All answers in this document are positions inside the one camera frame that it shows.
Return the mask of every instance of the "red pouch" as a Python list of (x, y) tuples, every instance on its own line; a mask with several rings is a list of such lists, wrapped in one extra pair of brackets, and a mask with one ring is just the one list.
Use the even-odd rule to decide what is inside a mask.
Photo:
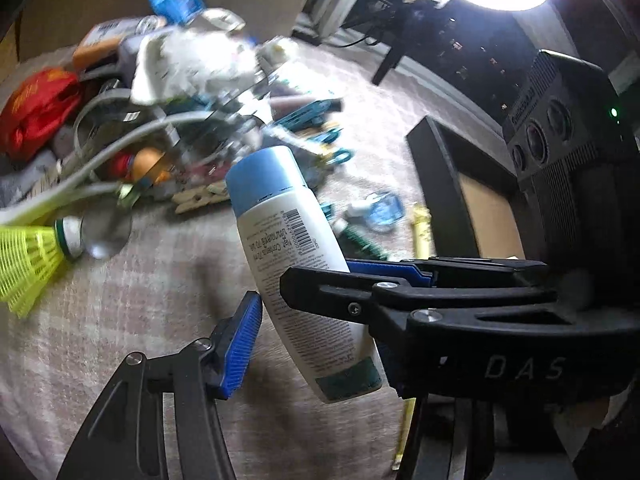
[(0, 114), (0, 151), (30, 160), (80, 104), (78, 77), (47, 68), (22, 82)]

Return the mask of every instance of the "blue bottle cap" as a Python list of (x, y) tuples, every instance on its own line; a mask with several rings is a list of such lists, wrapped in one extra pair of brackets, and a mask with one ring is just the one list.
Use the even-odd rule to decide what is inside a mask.
[(236, 218), (260, 202), (306, 187), (287, 146), (273, 146), (246, 156), (228, 171), (225, 182)]

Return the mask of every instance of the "yellow shuttlecock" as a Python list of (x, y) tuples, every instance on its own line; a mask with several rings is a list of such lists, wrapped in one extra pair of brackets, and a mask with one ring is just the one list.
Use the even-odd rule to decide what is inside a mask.
[(68, 216), (53, 227), (0, 227), (0, 303), (25, 317), (60, 263), (82, 253), (80, 224)]

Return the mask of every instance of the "lotion bottle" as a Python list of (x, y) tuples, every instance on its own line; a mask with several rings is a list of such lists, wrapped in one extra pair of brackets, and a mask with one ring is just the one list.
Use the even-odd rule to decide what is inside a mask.
[(280, 277), (291, 266), (349, 272), (291, 150), (252, 153), (225, 180), (264, 306), (308, 385), (327, 403), (379, 389), (382, 364), (366, 326), (293, 310), (280, 295)]

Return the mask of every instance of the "pile of objects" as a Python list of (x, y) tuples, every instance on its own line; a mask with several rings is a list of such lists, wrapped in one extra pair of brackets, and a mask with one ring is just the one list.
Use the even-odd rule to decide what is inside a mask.
[[(118, 252), (140, 197), (172, 200), (177, 214), (228, 200), (226, 172), (278, 145), (317, 189), (354, 155), (336, 147), (341, 127), (328, 120), (342, 99), (309, 85), (317, 77), (291, 40), (257, 44), (239, 16), (202, 0), (149, 1), (155, 14), (96, 25), (71, 66), (30, 76), (0, 115), (0, 153), (14, 169), (0, 177), (0, 302), (20, 317), (64, 259)], [(87, 198), (83, 215), (56, 218)]]

